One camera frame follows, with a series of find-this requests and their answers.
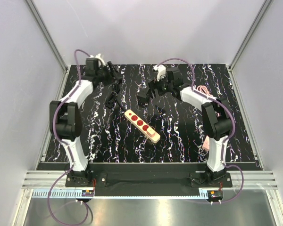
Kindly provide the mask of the black cube adapter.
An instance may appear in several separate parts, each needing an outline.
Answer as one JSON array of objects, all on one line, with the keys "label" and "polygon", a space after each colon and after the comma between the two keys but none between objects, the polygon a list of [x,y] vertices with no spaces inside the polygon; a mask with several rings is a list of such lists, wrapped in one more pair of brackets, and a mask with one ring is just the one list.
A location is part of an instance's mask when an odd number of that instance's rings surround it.
[{"label": "black cube adapter", "polygon": [[149,102],[149,97],[144,94],[139,94],[137,96],[138,104],[140,105],[146,105]]}]

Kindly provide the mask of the beige red power strip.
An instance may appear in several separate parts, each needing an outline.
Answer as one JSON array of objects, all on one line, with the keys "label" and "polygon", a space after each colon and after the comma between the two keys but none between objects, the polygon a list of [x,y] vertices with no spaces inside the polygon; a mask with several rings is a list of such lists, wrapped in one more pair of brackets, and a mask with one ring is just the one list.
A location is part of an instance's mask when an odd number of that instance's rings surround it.
[{"label": "beige red power strip", "polygon": [[133,124],[143,135],[145,135],[152,143],[156,144],[160,140],[160,134],[156,131],[155,137],[149,137],[147,135],[147,128],[151,127],[144,120],[142,120],[137,114],[132,110],[127,110],[125,113],[125,118]]}]

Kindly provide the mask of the pink square plug adapter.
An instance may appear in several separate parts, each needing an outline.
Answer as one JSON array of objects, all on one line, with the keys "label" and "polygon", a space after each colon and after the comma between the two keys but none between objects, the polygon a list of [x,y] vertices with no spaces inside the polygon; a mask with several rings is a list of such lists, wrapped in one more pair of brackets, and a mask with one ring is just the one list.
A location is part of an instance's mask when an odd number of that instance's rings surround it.
[{"label": "pink square plug adapter", "polygon": [[147,135],[149,137],[155,137],[155,134],[156,134],[156,132],[153,128],[151,128],[151,127],[147,128]]}]

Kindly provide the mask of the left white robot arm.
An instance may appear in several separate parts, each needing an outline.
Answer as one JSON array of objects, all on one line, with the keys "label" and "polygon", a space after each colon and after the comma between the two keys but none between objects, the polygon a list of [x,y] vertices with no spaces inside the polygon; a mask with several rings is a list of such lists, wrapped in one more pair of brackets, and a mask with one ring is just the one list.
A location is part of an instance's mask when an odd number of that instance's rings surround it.
[{"label": "left white robot arm", "polygon": [[63,98],[51,101],[50,131],[62,144],[69,159],[69,169],[65,172],[68,181],[88,186],[96,180],[92,176],[81,144],[83,125],[80,107],[100,84],[112,87],[111,94],[105,100],[105,106],[109,109],[114,107],[119,103],[117,95],[122,78],[112,62],[104,62],[100,56],[90,56],[86,59],[84,73]]}]

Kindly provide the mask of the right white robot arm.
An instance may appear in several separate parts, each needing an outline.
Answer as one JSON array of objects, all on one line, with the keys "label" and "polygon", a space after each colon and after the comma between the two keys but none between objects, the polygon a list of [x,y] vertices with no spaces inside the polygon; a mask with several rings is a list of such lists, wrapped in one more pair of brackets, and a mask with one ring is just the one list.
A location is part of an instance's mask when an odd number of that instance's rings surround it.
[{"label": "right white robot arm", "polygon": [[184,83],[180,70],[176,67],[153,67],[156,78],[148,83],[146,101],[171,93],[182,102],[188,103],[202,112],[203,130],[209,137],[207,168],[197,178],[190,178],[195,185],[217,186],[226,176],[225,155],[229,138],[234,134],[235,122],[225,98],[212,97],[202,93],[193,85]]}]

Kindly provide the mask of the pink power strip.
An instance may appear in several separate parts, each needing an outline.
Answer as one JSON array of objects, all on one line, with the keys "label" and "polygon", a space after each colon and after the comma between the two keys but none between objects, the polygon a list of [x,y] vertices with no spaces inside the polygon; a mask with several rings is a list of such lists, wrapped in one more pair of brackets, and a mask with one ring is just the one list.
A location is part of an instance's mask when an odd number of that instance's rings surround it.
[{"label": "pink power strip", "polygon": [[206,136],[202,144],[202,149],[209,151],[209,148],[210,148],[209,136]]}]

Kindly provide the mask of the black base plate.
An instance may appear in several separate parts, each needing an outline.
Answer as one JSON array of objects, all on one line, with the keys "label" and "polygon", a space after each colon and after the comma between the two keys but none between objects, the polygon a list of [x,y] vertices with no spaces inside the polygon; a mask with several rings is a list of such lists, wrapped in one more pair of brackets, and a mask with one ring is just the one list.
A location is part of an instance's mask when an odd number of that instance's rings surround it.
[{"label": "black base plate", "polygon": [[204,163],[90,163],[97,197],[199,195],[200,188],[231,188],[226,170],[213,178]]}]

